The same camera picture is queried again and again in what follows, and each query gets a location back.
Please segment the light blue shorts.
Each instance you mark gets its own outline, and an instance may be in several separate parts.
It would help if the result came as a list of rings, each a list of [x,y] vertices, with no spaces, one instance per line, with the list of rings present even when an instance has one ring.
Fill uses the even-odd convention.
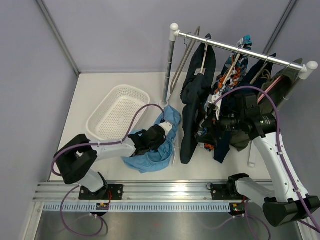
[[[123,157],[124,164],[141,174],[161,171],[169,166],[174,154],[174,139],[176,138],[178,126],[181,122],[181,114],[171,106],[164,108],[164,119],[172,124],[172,130],[162,138],[160,143],[152,147],[143,155]]]

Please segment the beige wooden hanger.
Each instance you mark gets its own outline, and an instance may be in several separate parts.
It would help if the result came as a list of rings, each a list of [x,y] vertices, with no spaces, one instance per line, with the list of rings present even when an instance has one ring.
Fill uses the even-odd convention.
[[[207,51],[208,51],[208,38],[206,39],[206,42],[204,44],[204,54],[202,58],[202,63],[201,63],[201,68],[200,68],[200,74],[204,75],[204,68],[205,68],[205,62],[206,62],[206,57],[207,57]]]

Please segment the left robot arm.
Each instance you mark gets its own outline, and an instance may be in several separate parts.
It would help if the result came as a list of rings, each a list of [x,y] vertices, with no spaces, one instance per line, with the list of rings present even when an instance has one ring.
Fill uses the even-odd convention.
[[[92,170],[92,165],[101,160],[139,157],[155,152],[165,143],[172,127],[171,123],[164,121],[114,142],[92,142],[85,134],[79,134],[54,155],[53,163],[65,184],[77,183],[88,199],[101,200],[110,195],[109,186],[100,172]]]

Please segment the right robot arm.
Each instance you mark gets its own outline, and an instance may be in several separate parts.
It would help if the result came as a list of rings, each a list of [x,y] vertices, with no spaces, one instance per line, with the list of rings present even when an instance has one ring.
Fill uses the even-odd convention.
[[[261,112],[255,94],[235,98],[236,113],[220,116],[222,97],[210,95],[205,104],[208,117],[204,125],[214,140],[228,132],[246,133],[262,156],[273,190],[258,184],[245,173],[238,173],[229,176],[223,187],[211,186],[212,198],[216,199],[218,195],[231,200],[245,197],[262,208],[273,227],[310,218],[320,208],[320,199],[309,194],[293,169],[276,117]]]

